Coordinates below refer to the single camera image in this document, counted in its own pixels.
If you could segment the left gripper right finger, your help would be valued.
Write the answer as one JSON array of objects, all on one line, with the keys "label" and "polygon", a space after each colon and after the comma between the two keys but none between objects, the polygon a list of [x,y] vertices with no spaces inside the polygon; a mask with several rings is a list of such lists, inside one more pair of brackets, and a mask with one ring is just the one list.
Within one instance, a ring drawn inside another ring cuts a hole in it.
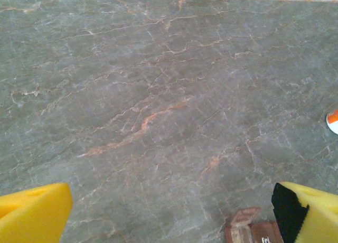
[{"label": "left gripper right finger", "polygon": [[337,242],[337,195],[279,182],[271,202],[284,242]]}]

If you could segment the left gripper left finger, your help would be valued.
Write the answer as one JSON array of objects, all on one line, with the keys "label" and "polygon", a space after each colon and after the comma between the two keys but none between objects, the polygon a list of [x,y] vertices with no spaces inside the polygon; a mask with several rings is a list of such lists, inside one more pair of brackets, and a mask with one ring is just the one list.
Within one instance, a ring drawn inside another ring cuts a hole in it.
[{"label": "left gripper left finger", "polygon": [[72,209],[67,183],[1,196],[1,242],[59,242]]}]

